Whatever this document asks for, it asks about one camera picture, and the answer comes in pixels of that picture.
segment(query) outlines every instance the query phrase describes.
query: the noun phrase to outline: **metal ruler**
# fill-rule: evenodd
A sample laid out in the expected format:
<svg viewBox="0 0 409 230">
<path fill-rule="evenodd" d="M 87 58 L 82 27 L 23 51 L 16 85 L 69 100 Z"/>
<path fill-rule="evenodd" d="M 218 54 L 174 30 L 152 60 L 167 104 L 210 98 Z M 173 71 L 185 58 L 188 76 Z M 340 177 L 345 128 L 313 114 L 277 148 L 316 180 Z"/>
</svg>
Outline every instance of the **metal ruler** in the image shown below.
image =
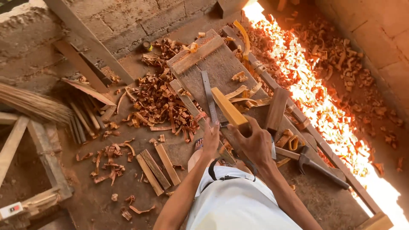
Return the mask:
<svg viewBox="0 0 409 230">
<path fill-rule="evenodd" d="M 211 93 L 207 70 L 202 71 L 202 79 L 205 88 L 204 90 L 206 91 L 207 102 L 209 103 L 211 121 L 213 122 L 213 124 L 215 124 L 219 119 L 217 118 L 216 107 L 214 106 L 213 94 Z"/>
</svg>

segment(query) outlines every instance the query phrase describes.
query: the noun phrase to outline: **person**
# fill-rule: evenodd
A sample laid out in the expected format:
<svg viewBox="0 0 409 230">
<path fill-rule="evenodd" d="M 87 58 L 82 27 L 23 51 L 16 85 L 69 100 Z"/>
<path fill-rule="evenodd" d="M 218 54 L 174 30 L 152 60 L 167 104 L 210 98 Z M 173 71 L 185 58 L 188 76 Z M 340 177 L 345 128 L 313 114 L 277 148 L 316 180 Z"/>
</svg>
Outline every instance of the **person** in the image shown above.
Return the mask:
<svg viewBox="0 0 409 230">
<path fill-rule="evenodd" d="M 228 129 L 264 182 L 237 168 L 215 165 L 219 124 L 210 125 L 208 118 L 203 140 L 189 160 L 190 171 L 164 205 L 154 230 L 180 229 L 188 215 L 187 230 L 322 230 L 272 160 L 271 135 L 254 118 L 246 119 L 252 127 L 249 138 L 231 124 Z"/>
</svg>

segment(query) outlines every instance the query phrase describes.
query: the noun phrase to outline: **straw broom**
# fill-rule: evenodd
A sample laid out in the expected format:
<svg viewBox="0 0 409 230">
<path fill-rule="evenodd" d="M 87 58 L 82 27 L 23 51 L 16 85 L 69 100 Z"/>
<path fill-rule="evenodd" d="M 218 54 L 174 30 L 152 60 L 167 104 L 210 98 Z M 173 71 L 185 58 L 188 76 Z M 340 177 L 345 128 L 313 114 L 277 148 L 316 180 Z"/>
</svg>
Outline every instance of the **straw broom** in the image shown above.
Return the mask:
<svg viewBox="0 0 409 230">
<path fill-rule="evenodd" d="M 72 111 L 53 98 L 0 83 L 0 102 L 34 120 L 69 124 Z"/>
</svg>

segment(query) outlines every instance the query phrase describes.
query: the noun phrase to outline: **wall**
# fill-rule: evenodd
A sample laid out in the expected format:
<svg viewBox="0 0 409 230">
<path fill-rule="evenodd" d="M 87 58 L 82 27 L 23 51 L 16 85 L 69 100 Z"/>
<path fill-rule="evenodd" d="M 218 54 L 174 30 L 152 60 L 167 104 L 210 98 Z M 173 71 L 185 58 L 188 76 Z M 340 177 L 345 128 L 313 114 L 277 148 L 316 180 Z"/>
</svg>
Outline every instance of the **wall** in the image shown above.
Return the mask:
<svg viewBox="0 0 409 230">
<path fill-rule="evenodd" d="M 116 57 L 201 17 L 216 0 L 65 0 Z M 77 72 L 51 45 L 65 37 L 94 63 L 100 60 L 42 0 L 0 15 L 0 82 L 48 92 Z"/>
<path fill-rule="evenodd" d="M 400 117 L 409 114 L 409 1 L 315 0 L 355 49 L 366 55 L 380 92 Z"/>
</svg>

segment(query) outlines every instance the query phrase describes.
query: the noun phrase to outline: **white shirt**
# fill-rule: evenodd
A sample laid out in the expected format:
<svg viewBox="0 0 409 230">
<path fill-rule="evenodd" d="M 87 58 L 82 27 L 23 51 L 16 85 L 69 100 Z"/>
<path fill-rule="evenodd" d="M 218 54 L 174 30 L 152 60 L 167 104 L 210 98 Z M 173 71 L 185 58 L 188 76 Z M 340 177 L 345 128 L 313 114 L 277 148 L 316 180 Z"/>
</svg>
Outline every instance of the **white shirt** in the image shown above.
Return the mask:
<svg viewBox="0 0 409 230">
<path fill-rule="evenodd" d="M 202 192 L 213 181 L 206 168 L 188 216 L 187 230 L 301 230 L 258 178 L 253 182 L 253 175 L 225 166 L 215 166 L 214 172 L 217 179 L 226 175 L 242 178 L 214 181 Z"/>
</svg>

